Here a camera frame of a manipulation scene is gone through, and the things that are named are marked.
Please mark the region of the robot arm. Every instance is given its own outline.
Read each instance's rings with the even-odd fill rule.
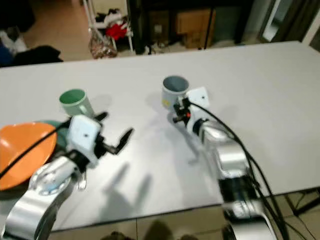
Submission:
[[[209,106],[204,87],[189,91],[174,106],[176,122],[184,122],[186,130],[196,135],[208,158],[215,164],[217,180],[223,197],[223,213],[228,226],[222,231],[226,240],[276,240],[271,222],[265,214],[250,179],[246,153],[227,129],[189,102]]]
[[[102,125],[84,115],[71,119],[67,140],[70,151],[43,165],[30,178],[28,190],[10,211],[1,240],[46,240],[57,212],[75,186],[86,187],[87,167],[95,168],[106,152],[118,154],[133,129],[121,138],[117,147],[104,143]]]

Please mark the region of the orange bowl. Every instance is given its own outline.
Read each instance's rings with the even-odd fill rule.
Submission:
[[[42,122],[8,125],[0,129],[0,172],[54,129],[54,126]],[[21,158],[0,179],[0,191],[13,188],[29,179],[49,159],[56,142],[57,134],[54,133]]]

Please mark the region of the white table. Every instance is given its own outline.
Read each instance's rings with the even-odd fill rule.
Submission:
[[[216,205],[214,173],[198,146],[168,121],[162,81],[181,75],[208,89],[211,107],[261,165],[275,194],[320,186],[320,55],[298,42],[0,69],[0,127],[66,118],[59,95],[86,90],[110,113],[103,135],[119,156],[88,171],[88,186],[62,205],[54,230]],[[0,226],[14,200],[0,202]]]

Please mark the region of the gray mug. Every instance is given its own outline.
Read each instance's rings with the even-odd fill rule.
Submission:
[[[169,110],[174,109],[178,97],[184,96],[189,82],[181,76],[167,76],[162,85],[162,105]]]
[[[70,117],[83,114],[92,118],[95,115],[86,92],[81,89],[71,89],[64,92],[59,97],[59,101]]]

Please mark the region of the red cloth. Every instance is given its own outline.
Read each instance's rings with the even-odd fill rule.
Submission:
[[[112,27],[109,27],[105,30],[105,34],[114,38],[114,40],[118,40],[120,38],[124,38],[127,33],[127,28],[121,29],[122,25],[114,24]]]

